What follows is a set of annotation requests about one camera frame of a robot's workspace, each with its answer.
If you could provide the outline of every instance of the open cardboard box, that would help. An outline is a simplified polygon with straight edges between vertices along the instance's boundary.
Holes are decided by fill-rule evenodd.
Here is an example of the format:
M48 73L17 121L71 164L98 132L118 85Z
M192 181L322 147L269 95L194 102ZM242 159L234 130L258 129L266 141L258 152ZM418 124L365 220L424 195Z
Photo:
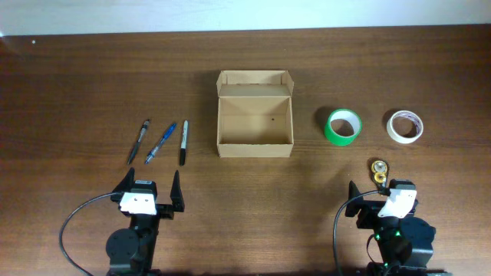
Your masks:
M287 71L222 71L216 86L220 157L290 157L293 80Z

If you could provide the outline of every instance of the black marker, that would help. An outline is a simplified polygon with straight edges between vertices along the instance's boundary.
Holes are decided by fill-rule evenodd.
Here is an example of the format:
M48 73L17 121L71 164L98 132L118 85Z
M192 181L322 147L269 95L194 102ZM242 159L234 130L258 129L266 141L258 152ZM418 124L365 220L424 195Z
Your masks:
M179 156L179 166L184 166L184 163L186 162L187 125L187 120L185 120L183 126L183 141L181 142L181 152Z

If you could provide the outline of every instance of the pen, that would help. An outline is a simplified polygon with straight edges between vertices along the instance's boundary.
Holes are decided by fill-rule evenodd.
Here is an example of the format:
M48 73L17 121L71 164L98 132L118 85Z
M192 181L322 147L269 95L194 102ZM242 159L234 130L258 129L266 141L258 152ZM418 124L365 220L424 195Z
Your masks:
M186 162L186 144L187 144L187 120L184 121L183 126L183 141L181 142L181 151L179 156L179 166L184 166Z
M157 151L160 150L160 147L166 142L166 140L169 138L170 134L174 131L176 128L176 123L173 123L169 126L169 129L163 134L162 139L160 139L159 143L148 153L147 158L145 159L145 164L150 163L151 159L155 157L155 154Z
M150 124L150 119L147 119L145 123L143 123L143 126L141 126L138 140L133 145L133 149L131 150L130 156L128 157L128 162L127 162L128 165L130 165L133 162L133 159L135 159L135 156L137 155L138 152L138 148L140 148L141 140L143 139L143 136L145 136L145 133L147 133L149 124Z

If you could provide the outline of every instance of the tape roll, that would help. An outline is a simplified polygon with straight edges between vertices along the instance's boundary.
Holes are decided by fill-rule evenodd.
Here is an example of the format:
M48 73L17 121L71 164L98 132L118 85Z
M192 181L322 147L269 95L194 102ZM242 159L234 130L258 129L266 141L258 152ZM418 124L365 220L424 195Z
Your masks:
M394 129L394 119L396 118L406 118L413 122L414 126L416 126L416 136L408 138L399 135ZM390 138L398 143L412 143L423 134L423 121L413 112L407 110L397 111L387 122L387 133L389 133Z
M347 121L351 127L353 128L354 134L351 136L342 136L333 131L331 123L333 120L345 120ZM347 146L353 142L353 140L360 134L361 132L361 119L360 117L353 111L348 109L338 109L335 110L329 116L328 122L324 128L324 135L328 140L336 146Z

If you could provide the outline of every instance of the box lid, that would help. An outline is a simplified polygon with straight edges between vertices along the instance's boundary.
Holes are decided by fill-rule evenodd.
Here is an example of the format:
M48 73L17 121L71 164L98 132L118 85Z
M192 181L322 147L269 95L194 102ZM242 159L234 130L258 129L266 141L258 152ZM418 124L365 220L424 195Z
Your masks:
M216 82L219 97L291 97L288 71L222 71Z

